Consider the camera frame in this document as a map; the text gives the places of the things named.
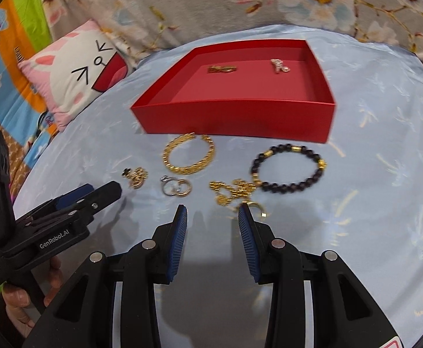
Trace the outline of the left hand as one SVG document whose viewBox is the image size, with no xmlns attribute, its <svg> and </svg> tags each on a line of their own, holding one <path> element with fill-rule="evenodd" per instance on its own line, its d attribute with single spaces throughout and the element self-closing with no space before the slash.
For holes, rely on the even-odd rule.
<svg viewBox="0 0 423 348">
<path fill-rule="evenodd" d="M 64 283 L 63 273 L 60 267 L 61 260 L 57 256 L 49 260 L 49 272 L 46 279 L 50 285 L 50 290 L 44 298 L 45 306 L 51 303 Z M 1 294 L 5 301 L 5 310 L 8 319 L 10 319 L 21 336 L 27 338 L 35 326 L 35 322 L 33 322 L 25 311 L 25 308 L 31 304 L 30 296 L 25 290 L 10 284 L 3 286 Z"/>
</svg>

